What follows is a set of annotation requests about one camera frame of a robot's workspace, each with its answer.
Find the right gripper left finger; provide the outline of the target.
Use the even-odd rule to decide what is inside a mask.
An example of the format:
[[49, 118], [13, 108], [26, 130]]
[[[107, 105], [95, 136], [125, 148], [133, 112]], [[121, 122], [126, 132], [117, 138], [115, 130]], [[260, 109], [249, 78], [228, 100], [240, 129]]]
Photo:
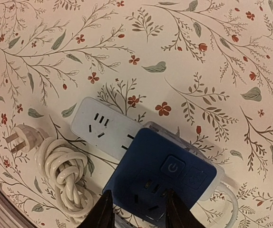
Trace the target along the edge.
[[115, 214], [111, 190], [105, 191], [77, 228], [114, 228]]

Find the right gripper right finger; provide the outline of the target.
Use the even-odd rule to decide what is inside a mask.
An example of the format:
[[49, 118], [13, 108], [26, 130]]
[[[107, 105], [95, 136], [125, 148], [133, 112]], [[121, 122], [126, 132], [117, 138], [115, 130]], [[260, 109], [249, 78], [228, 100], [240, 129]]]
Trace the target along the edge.
[[202, 224], [195, 218], [188, 207], [173, 189], [167, 191], [166, 228], [201, 228]]

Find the dark blue cube socket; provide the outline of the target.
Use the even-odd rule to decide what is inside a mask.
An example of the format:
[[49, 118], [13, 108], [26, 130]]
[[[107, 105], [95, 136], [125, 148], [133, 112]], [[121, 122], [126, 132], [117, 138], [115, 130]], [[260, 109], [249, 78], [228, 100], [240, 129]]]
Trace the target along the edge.
[[148, 128], [136, 134], [108, 180], [115, 205], [138, 216], [159, 221], [166, 195], [173, 189], [189, 207], [201, 198], [217, 175], [208, 162]]

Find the light blue power strip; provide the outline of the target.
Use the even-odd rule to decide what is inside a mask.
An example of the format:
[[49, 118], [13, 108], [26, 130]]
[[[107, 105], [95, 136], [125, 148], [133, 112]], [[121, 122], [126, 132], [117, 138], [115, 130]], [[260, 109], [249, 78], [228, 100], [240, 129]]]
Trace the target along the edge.
[[[82, 100], [71, 123], [71, 131], [75, 135], [112, 156], [119, 163], [136, 134], [142, 128], [148, 128], [165, 137], [217, 169], [216, 177], [198, 201], [208, 200], [224, 177], [224, 169], [213, 164], [196, 147], [162, 126], [154, 122], [140, 124], [92, 97], [86, 97]], [[165, 226], [165, 213], [159, 221], [153, 221], [149, 218], [142, 220], [163, 228]]]

